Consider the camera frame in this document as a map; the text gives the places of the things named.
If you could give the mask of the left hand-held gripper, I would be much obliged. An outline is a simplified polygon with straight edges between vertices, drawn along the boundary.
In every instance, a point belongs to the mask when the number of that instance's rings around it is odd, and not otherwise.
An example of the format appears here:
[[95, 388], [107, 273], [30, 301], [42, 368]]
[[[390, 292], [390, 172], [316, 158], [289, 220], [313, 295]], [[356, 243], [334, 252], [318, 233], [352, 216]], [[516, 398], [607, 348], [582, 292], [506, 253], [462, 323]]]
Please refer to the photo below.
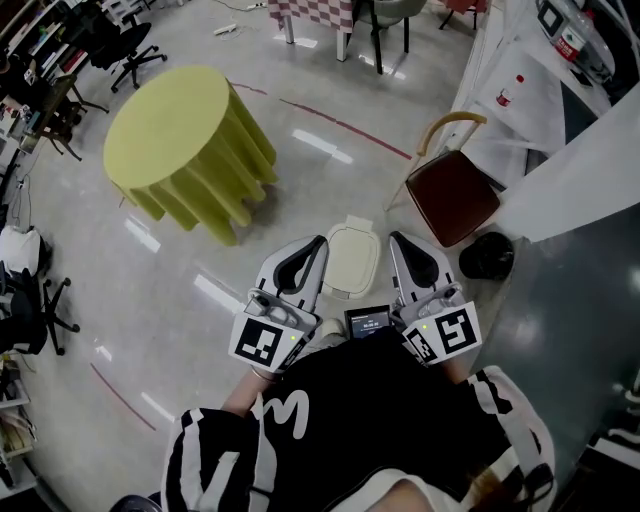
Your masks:
[[312, 340], [329, 245], [321, 235], [295, 240], [266, 258], [234, 317], [229, 355], [256, 369], [282, 373]]

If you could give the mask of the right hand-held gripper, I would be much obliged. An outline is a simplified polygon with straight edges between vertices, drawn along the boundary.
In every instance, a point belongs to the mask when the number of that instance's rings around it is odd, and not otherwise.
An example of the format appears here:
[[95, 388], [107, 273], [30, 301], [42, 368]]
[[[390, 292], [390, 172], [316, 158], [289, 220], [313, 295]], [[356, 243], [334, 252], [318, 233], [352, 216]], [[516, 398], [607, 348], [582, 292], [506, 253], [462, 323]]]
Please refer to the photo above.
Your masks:
[[431, 366], [480, 346], [475, 305], [464, 298], [446, 255], [399, 231], [390, 234], [389, 248], [398, 292], [390, 318], [415, 359]]

